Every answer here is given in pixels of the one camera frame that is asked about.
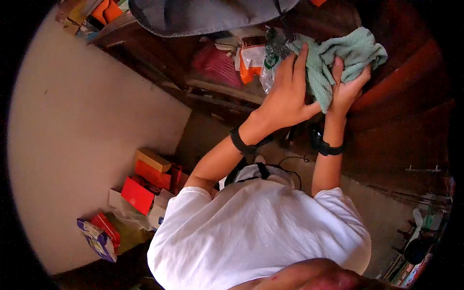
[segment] black wristband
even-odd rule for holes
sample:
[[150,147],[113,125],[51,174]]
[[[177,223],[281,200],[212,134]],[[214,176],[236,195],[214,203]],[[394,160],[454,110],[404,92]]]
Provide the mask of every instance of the black wristband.
[[319,153],[321,153],[322,155],[324,156],[327,156],[327,155],[339,155],[343,152],[344,148],[345,148],[345,144],[339,146],[339,147],[331,147],[327,142],[325,142],[324,140],[320,140],[320,144],[319,146],[317,147],[317,150],[319,151]]
[[247,154],[254,154],[256,152],[257,146],[254,145],[246,145],[243,143],[242,138],[238,134],[238,128],[234,128],[231,130],[231,139],[233,145],[240,150],[243,156]]

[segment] green towel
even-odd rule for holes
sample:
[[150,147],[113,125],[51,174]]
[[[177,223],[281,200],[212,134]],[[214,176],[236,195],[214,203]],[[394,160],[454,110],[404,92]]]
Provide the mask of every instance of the green towel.
[[345,69],[342,73],[342,82],[354,80],[361,71],[372,63],[375,70],[379,65],[387,61],[388,55],[385,48],[375,43],[372,33],[364,27],[359,27],[349,35],[332,38],[317,44],[314,39],[300,35],[298,40],[288,44],[296,54],[306,42],[309,52],[306,60],[307,82],[315,101],[321,104],[322,112],[327,113],[332,101],[332,85],[335,80],[332,77],[331,68],[335,56],[343,59]]

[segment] black wrist strap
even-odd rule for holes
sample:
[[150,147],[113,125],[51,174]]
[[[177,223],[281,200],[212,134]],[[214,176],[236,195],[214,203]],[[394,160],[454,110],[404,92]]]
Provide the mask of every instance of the black wrist strap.
[[318,126],[311,126],[309,132],[312,148],[319,151],[322,155],[339,155],[344,151],[345,143],[340,147],[331,147],[330,144],[325,142],[322,139],[323,133]]
[[256,152],[257,146],[255,145],[246,145],[243,143],[242,138],[238,134],[238,128],[234,128],[231,130],[231,139],[232,143],[238,150],[240,150],[243,156],[247,154],[254,154]]
[[345,149],[345,144],[343,144],[343,145],[341,145],[339,147],[331,147],[327,142],[322,140],[322,138],[321,138],[320,142],[321,143],[319,144],[319,146],[317,146],[317,150],[319,151],[319,153],[321,153],[324,156],[327,156],[327,155],[339,155]]

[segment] black cable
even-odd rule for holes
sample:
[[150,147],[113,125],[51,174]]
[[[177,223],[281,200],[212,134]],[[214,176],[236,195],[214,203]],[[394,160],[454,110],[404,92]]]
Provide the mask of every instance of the black cable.
[[[282,162],[283,162],[284,160],[290,159],[290,158],[303,159],[303,161],[304,161],[305,163],[311,162],[310,159],[306,158],[306,155],[307,155],[307,154],[305,154],[303,157],[301,157],[301,156],[287,156],[287,157],[283,158],[283,159],[279,162],[278,166],[279,166],[280,168],[282,168],[282,166],[280,166],[280,165],[282,164]],[[286,170],[286,169],[283,169],[283,170],[284,170],[285,172],[289,173],[289,174],[294,173],[294,174],[298,177],[298,181],[300,182],[300,189],[299,189],[299,190],[301,190],[301,188],[302,188],[302,183],[301,183],[301,177],[300,177],[300,175],[299,175],[298,173],[296,173],[295,171]]]

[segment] orange package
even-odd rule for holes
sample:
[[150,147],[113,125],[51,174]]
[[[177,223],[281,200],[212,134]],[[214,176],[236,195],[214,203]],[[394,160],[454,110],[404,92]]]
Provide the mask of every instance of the orange package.
[[264,62],[266,37],[250,36],[242,38],[240,49],[240,77],[244,84],[253,80],[255,75],[261,74]]
[[169,190],[171,187],[171,175],[159,172],[142,160],[137,160],[135,163],[135,173],[145,178],[156,187],[166,190]]

